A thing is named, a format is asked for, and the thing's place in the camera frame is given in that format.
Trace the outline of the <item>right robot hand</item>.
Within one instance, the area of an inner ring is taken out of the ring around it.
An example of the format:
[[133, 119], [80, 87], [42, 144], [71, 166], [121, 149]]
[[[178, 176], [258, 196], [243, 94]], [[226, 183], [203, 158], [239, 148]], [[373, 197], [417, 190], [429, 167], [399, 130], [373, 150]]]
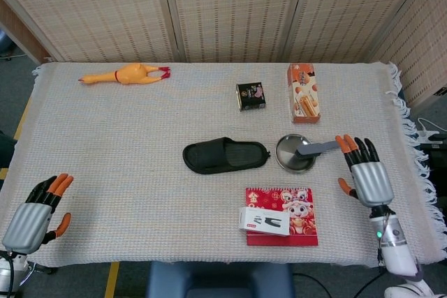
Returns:
[[344, 155], [353, 180], [353, 187], [343, 178], [338, 179], [343, 192], [360, 201], [365, 207], [386, 206], [394, 199], [385, 165], [380, 161], [373, 142], [350, 135], [336, 135], [335, 141]]

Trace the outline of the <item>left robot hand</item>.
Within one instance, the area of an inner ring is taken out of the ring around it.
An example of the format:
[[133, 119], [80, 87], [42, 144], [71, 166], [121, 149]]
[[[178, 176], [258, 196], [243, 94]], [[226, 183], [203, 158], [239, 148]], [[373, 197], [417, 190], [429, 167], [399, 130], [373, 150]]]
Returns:
[[31, 255], [41, 245], [62, 236], [71, 223], [71, 214], [66, 213], [54, 230], [49, 224], [63, 194], [73, 183], [73, 176], [62, 173], [40, 182], [26, 200], [17, 208], [1, 241], [6, 252], [16, 255]]

